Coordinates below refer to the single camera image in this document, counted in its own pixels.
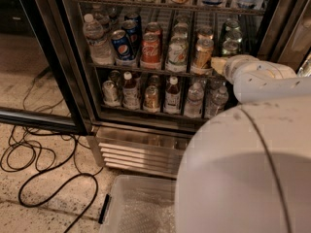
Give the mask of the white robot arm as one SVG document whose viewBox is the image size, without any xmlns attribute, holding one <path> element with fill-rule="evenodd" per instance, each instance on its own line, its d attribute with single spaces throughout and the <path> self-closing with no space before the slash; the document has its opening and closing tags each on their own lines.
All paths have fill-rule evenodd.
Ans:
<svg viewBox="0 0 311 233">
<path fill-rule="evenodd" d="M 192 137 L 177 177 L 177 233 L 311 233 L 311 79 L 229 58 L 238 106 Z"/>
</svg>

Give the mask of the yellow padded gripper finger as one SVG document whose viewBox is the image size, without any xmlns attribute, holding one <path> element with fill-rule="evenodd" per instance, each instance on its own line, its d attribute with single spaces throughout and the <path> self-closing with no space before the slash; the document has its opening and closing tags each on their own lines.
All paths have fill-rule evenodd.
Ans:
<svg viewBox="0 0 311 233">
<path fill-rule="evenodd" d="M 224 67 L 227 62 L 226 57 L 213 57 L 211 59 L 211 67 L 220 75 L 224 73 Z"/>
</svg>

